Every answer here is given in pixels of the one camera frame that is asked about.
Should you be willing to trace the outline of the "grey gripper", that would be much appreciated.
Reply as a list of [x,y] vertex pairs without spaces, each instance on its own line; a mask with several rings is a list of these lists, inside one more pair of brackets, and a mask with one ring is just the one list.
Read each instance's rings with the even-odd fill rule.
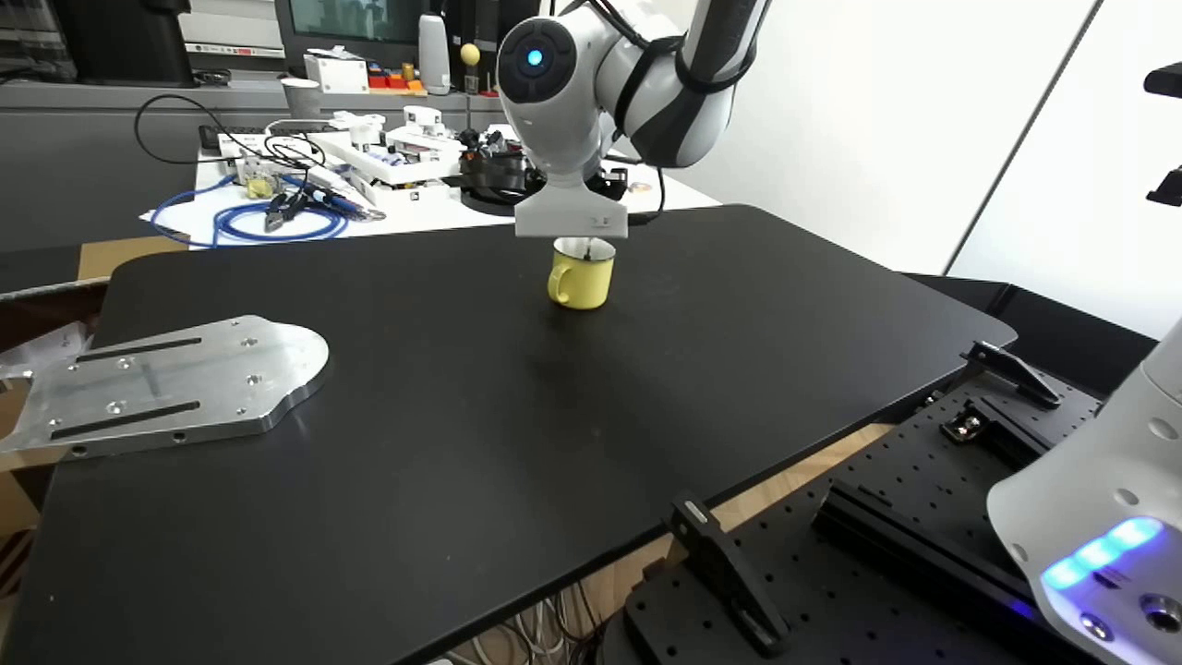
[[584,186],[581,174],[550,174],[515,207],[516,238],[624,238],[628,207]]

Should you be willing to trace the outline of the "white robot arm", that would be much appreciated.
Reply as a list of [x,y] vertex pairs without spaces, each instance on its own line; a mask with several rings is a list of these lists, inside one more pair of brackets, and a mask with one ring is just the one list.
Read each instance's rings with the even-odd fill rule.
[[682,33],[644,38],[611,0],[516,23],[494,57],[497,102],[542,188],[516,238],[624,238],[628,207],[586,177],[624,137],[650,165],[694,165],[723,132],[772,0],[699,0]]

